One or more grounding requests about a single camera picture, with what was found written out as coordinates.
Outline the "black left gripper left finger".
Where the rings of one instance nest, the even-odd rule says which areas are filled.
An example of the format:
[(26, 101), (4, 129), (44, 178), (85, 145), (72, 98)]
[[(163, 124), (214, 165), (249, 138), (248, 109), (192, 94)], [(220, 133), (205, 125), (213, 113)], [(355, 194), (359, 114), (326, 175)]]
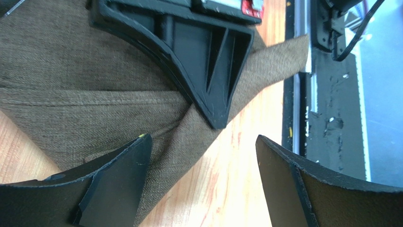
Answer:
[(143, 134), (115, 151), (38, 181), (0, 186), (3, 227), (131, 227), (152, 151)]

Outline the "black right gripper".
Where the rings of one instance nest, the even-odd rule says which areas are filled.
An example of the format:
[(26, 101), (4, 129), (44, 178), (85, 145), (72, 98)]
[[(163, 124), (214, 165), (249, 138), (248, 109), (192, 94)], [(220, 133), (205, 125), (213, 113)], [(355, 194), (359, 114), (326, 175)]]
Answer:
[(227, 125), (263, 1), (91, 0), (92, 27), (148, 55), (211, 128)]

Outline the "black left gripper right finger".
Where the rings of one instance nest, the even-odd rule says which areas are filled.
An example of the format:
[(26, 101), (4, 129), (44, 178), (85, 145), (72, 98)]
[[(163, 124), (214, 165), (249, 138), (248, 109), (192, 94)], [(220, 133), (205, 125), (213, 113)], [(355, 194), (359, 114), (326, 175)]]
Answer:
[(402, 226), (401, 187), (338, 173), (263, 135), (255, 147), (272, 226)]

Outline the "olive brown cloth napkin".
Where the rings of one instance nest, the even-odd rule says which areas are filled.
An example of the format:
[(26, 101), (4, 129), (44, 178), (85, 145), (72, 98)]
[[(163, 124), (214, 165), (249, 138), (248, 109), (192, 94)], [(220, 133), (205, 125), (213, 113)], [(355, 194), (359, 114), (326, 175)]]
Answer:
[(0, 108), (61, 172), (143, 134), (137, 227), (222, 132), (179, 129), (189, 104), (132, 45), (92, 28), (86, 1), (29, 0), (0, 21)]

